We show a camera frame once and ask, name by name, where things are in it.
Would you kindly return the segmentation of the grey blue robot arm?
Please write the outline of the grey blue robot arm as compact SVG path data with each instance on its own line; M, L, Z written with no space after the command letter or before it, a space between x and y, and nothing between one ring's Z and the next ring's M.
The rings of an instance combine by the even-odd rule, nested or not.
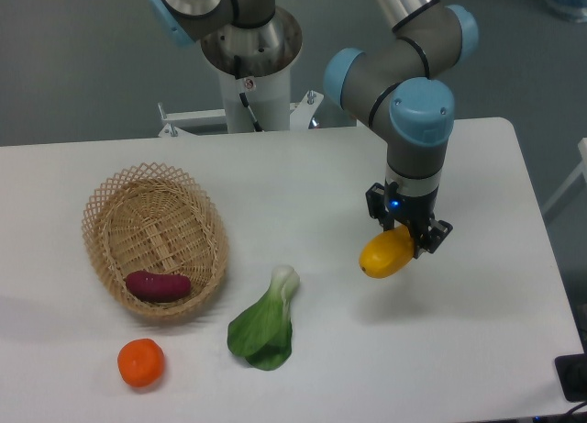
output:
M438 76L466 60L479 41L461 6L440 0L376 0L393 43L374 54L347 48L328 63L325 95L387 146L383 184L366 194L384 230L406 228L412 253L434 252L451 231L434 208L449 137L453 94ZM302 48L296 19L275 0L149 0L179 46L199 43L222 81L232 133L290 127L287 76Z

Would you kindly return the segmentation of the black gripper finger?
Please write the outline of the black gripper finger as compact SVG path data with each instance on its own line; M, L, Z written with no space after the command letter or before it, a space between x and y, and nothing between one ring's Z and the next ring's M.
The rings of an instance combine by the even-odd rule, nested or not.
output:
M384 186L379 183L373 184L365 193L369 215L378 221L383 231L388 229L388 212L384 202Z
M423 253L433 254L453 230L453 226L445 220L431 217L428 221L418 221L415 224L415 252L418 259Z

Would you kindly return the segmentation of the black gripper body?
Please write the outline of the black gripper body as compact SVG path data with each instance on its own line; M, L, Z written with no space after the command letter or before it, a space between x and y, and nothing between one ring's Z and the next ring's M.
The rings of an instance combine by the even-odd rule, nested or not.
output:
M436 179L386 179L382 229L387 231L400 223L408 227L413 239L431 239L437 189Z

